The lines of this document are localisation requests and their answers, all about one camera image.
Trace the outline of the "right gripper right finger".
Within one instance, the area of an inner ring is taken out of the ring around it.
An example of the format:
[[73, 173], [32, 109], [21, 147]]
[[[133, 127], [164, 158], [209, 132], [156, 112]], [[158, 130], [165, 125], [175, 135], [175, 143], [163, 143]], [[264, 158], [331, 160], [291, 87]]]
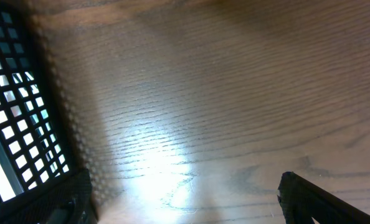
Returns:
[[370, 215], [294, 172], [282, 174], [277, 198], [287, 224], [370, 224]]

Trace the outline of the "black plastic basket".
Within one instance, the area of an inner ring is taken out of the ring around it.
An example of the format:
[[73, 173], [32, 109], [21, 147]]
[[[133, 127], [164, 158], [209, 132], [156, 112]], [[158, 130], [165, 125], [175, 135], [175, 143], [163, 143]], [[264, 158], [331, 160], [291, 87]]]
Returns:
[[39, 49], [19, 11], [0, 1], [0, 203], [75, 166]]

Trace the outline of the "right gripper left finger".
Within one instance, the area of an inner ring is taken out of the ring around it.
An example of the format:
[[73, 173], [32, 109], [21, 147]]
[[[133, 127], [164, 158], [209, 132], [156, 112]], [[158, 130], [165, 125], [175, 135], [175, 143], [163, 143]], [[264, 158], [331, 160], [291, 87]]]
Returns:
[[88, 169], [72, 170], [0, 203], [0, 223], [96, 223]]

